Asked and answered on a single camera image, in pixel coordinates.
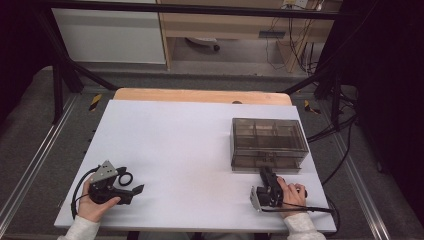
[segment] hand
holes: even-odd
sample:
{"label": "hand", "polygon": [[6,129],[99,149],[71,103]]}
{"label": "hand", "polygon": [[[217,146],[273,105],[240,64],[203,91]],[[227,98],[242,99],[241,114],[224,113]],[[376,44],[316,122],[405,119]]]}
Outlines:
{"label": "hand", "polygon": [[[283,209],[299,208],[297,206],[306,206],[305,186],[298,183],[291,183],[287,185],[286,181],[282,177],[277,177],[277,181],[280,184],[284,194]],[[282,212],[281,215],[283,216],[283,218],[286,218],[298,213],[300,212]]]}
{"label": "hand", "polygon": [[90,178],[84,182],[84,186],[82,189],[82,196],[84,197],[80,199],[80,204],[78,207],[78,216],[92,222],[99,222],[103,214],[105,214],[107,210],[109,210],[110,208],[115,206],[119,201],[121,201],[121,198],[114,197],[103,204],[97,204],[93,202],[88,196]]}

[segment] white cabinet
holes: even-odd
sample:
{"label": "white cabinet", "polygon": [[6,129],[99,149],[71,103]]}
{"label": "white cabinet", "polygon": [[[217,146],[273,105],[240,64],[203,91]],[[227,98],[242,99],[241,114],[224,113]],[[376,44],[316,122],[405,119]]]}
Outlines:
{"label": "white cabinet", "polygon": [[157,13],[73,9],[53,9],[53,13],[75,61],[165,64]]}

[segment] person's left hand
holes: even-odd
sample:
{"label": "person's left hand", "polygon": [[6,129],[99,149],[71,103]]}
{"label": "person's left hand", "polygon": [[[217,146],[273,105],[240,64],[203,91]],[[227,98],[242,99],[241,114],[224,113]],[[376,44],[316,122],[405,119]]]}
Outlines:
{"label": "person's left hand", "polygon": [[100,219],[103,217],[103,214],[105,214],[107,210],[111,209],[119,201],[121,201],[121,198],[114,197],[103,204],[97,204],[93,202],[88,196],[89,187],[90,187],[90,178],[84,182],[84,186],[82,189],[82,196],[84,197],[80,199],[80,203],[78,207],[78,216],[92,222],[99,222]]}

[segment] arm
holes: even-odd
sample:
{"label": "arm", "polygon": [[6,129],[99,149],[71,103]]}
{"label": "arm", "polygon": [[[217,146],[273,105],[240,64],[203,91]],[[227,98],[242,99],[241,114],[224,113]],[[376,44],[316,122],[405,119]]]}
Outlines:
{"label": "arm", "polygon": [[115,197],[103,204],[96,204],[88,196],[89,180],[84,182],[82,198],[78,207],[78,215],[69,228],[66,236],[60,236],[58,240],[93,240],[100,227],[100,220],[107,210],[115,206],[121,198]]}
{"label": "arm", "polygon": [[[278,183],[283,190],[283,208],[297,208],[297,206],[306,206],[305,186],[301,184],[287,185],[283,178],[277,178]],[[322,240],[325,236],[318,232],[312,223],[311,218],[306,212],[282,212],[284,223],[289,229],[288,240]]]}

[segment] wooden desk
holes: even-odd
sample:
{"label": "wooden desk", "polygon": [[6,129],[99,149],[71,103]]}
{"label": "wooden desk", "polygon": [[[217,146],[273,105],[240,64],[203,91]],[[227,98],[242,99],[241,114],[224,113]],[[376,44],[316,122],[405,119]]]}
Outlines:
{"label": "wooden desk", "polygon": [[[262,105],[222,104],[235,100],[253,103],[254,99]],[[275,104],[277,99],[282,101],[268,105],[264,99],[273,99]],[[296,107],[290,106],[289,100],[284,94],[259,92],[117,91],[103,114],[55,226],[68,228],[72,224],[69,204],[77,182],[88,169],[110,160],[115,167],[127,167],[133,174],[133,183],[126,189],[139,184],[145,187],[130,205],[108,211],[102,219],[102,228],[287,231],[278,213],[259,213],[249,200],[251,187],[262,185],[259,174],[232,172],[230,129],[234,117],[299,119]],[[305,157],[301,168],[297,174],[284,174],[284,178],[308,187],[308,205],[328,207],[311,154]],[[335,231],[330,214],[310,215],[318,230]]]}
{"label": "wooden desk", "polygon": [[[179,5],[211,5],[228,7],[252,7],[280,9],[281,0],[156,0],[159,4]],[[341,0],[325,1],[322,11],[338,11]],[[307,9],[314,9],[318,0],[309,0]],[[300,56],[307,42],[325,42],[332,28],[332,20],[308,20],[293,19],[292,39],[294,51],[289,42],[289,21],[272,17],[248,17],[248,16],[219,16],[200,14],[176,14],[160,13],[162,40],[165,48],[165,58],[168,68],[172,65],[172,52],[175,38],[217,38],[217,39],[258,39],[260,31],[282,31],[285,36],[278,41],[286,70],[293,72],[296,65],[296,55]]]}

